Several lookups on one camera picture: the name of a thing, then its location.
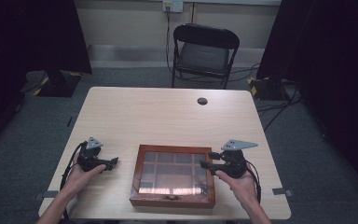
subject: stand base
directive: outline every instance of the stand base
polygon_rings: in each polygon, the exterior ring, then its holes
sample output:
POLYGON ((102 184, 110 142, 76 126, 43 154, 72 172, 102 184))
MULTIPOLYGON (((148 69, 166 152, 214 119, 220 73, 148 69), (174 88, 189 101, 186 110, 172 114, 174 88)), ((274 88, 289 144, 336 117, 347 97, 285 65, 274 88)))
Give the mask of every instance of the stand base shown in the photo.
POLYGON ((65 78, 65 84, 61 86, 53 85, 50 80, 47 80, 41 87, 34 92, 34 96, 47 96, 47 97, 72 97, 77 83, 81 79, 81 75, 71 75, 70 73, 62 73, 65 78))
POLYGON ((289 101, 290 97, 284 87, 279 84, 273 84, 269 79, 248 79, 252 95, 255 99, 261 101, 289 101))

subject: table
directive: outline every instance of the table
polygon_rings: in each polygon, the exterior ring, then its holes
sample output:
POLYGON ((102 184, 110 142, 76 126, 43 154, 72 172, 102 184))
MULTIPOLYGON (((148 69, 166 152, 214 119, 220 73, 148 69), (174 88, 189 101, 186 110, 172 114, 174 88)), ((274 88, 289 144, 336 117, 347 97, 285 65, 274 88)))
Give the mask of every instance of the table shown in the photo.
MULTIPOLYGON (((94 87, 89 90, 48 190, 58 190, 62 174, 79 143, 93 136, 103 142, 99 158, 119 158, 117 167, 94 177, 68 204, 70 218, 120 220, 234 220, 249 218, 229 186, 214 177, 214 209, 133 207, 132 176, 138 148, 144 145, 211 147, 222 152, 228 139, 255 142, 243 150, 260 175, 261 204, 271 219, 291 211, 248 91, 94 87), (199 105, 198 99, 207 99, 199 105)), ((52 199, 41 204, 42 215, 52 199)))

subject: chair seat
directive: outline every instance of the chair seat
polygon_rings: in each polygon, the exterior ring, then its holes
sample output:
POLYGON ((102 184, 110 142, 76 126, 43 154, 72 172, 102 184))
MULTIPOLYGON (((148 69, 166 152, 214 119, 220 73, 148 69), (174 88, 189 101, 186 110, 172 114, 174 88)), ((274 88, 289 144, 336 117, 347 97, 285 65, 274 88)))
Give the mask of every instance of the chair seat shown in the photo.
POLYGON ((177 67, 224 75, 227 72, 228 49, 185 43, 177 67))

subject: display case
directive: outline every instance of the display case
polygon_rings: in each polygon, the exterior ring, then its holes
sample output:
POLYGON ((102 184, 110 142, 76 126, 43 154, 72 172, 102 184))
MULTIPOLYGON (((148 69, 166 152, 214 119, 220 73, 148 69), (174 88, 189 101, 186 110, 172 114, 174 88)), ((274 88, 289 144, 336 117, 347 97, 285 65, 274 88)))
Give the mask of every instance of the display case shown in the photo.
POLYGON ((140 145, 133 174, 133 206, 213 208, 214 182, 200 161, 210 147, 140 145))

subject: wall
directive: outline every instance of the wall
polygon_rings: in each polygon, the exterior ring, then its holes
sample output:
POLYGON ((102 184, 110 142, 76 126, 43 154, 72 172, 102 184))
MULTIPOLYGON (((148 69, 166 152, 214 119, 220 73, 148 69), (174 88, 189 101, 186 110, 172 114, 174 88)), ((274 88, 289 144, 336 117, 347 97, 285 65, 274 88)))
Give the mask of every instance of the wall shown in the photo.
MULTIPOLYGON (((161 1, 75 2, 87 45, 165 51, 168 23, 161 1)), ((184 2, 183 13, 170 14, 170 48, 173 47, 174 27, 193 21, 233 31, 241 41, 238 57, 247 57, 248 63, 257 63, 261 60, 278 12, 279 6, 272 5, 274 6, 184 2)))

